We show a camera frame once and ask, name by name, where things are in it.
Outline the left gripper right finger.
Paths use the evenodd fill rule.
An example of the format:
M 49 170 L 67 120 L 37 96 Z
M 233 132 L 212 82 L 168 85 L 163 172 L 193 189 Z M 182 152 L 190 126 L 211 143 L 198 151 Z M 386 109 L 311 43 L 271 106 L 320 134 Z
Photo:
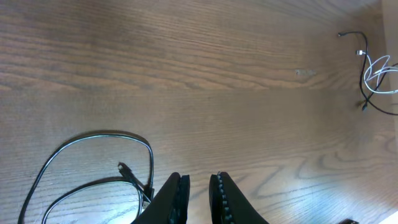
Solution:
M 213 224 L 269 224 L 227 172 L 211 175 L 209 203 Z

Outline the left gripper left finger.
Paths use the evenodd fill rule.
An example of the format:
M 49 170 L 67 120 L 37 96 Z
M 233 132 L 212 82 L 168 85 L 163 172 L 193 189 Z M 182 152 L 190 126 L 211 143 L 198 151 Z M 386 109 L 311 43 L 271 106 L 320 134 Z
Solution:
M 186 224 L 190 176 L 174 172 L 132 224 Z

